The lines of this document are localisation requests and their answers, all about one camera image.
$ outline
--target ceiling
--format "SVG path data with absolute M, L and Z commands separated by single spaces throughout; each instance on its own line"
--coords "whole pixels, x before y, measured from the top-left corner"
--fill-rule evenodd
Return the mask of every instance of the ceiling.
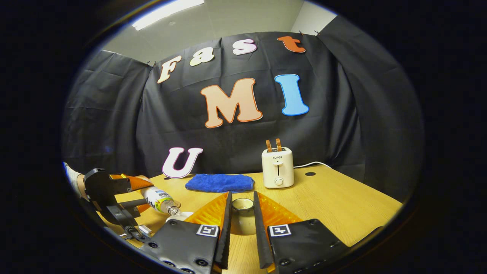
M 153 64 L 215 38 L 251 32 L 291 32 L 303 3 L 304 0 L 205 0 L 202 5 L 139 31 L 128 25 L 103 49 Z

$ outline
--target white toaster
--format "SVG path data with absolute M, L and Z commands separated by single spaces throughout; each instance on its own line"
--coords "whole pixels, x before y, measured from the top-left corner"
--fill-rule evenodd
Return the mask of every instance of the white toaster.
M 267 149 L 262 152 L 262 173 L 266 188 L 284 188 L 294 184 L 293 152 L 281 147 L 276 139 L 277 148 L 271 148 L 269 140 Z

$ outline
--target toaster knob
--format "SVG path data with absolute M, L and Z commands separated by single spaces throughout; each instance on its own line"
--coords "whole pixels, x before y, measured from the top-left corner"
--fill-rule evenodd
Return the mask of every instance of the toaster knob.
M 281 178 L 277 178 L 274 183 L 278 186 L 282 185 L 282 183 L 284 183 L 284 181 L 281 179 Z

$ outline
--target table top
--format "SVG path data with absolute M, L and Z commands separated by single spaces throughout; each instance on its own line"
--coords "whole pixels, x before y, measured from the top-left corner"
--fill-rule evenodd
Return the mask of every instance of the table top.
M 314 176 L 305 173 L 314 172 Z M 263 184 L 262 173 L 244 174 L 254 179 L 254 189 L 233 194 L 233 199 L 253 199 L 253 192 L 258 191 L 280 203 L 302 220 L 319 219 L 345 245 L 352 246 L 372 230 L 383 226 L 397 213 L 402 204 L 397 200 L 359 182 L 340 172 L 325 166 L 296 168 L 295 182 L 289 188 L 267 189 Z M 154 186 L 169 193 L 174 200 L 181 202 L 181 211 L 195 212 L 220 193 L 190 191 L 185 184 L 192 178 L 166 178 L 164 175 L 151 178 Z M 116 195 L 118 202 L 141 199 L 138 192 Z M 123 234 L 123 229 L 100 217 L 114 232 Z M 151 208 L 144 211 L 135 220 L 157 232 L 169 215 Z M 142 243 L 127 240 L 136 247 Z M 257 239 L 255 235 L 230 235 L 230 254 L 228 270 L 223 274 L 266 273 L 259 268 Z

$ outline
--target blue letter i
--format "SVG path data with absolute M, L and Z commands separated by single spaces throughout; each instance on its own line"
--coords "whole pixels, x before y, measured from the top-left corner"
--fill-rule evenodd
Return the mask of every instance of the blue letter i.
M 284 93 L 286 106 L 282 113 L 288 116 L 301 115 L 309 111 L 309 107 L 303 103 L 300 88 L 298 87 L 299 76 L 296 74 L 283 74 L 274 77 L 274 81 L 281 84 Z

